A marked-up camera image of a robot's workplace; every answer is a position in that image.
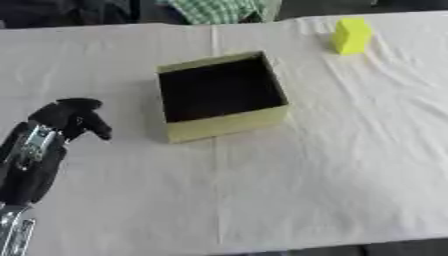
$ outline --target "yellow box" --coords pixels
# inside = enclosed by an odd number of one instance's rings
[[[289,103],[263,52],[159,67],[171,143],[281,122]]]
[[[341,55],[364,52],[372,38],[372,28],[363,18],[343,18],[338,21],[332,42]]]

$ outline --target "table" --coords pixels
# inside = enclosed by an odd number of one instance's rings
[[[448,235],[448,12],[366,15],[365,54],[338,56],[339,17],[0,31],[0,135],[62,97],[104,101],[114,128],[70,145],[36,206],[29,255],[205,255]],[[163,140],[156,66],[264,50],[284,124]]]

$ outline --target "white cloth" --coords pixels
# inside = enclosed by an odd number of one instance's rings
[[[32,256],[204,255],[448,236],[448,12],[227,26],[0,31],[0,135],[61,97],[104,101],[104,143],[70,145],[36,206]],[[264,50],[292,109],[279,126],[160,138],[156,66]]]

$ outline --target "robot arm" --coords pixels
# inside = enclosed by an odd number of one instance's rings
[[[23,256],[36,219],[32,204],[50,189],[65,146],[87,131],[103,140],[112,129],[94,111],[101,102],[65,99],[18,124],[0,146],[0,256]]]

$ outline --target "robotic hand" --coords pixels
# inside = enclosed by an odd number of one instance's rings
[[[0,146],[0,256],[25,254],[36,223],[31,204],[53,184],[67,143],[87,131],[111,139],[112,129],[95,113],[101,105],[82,98],[50,103]]]

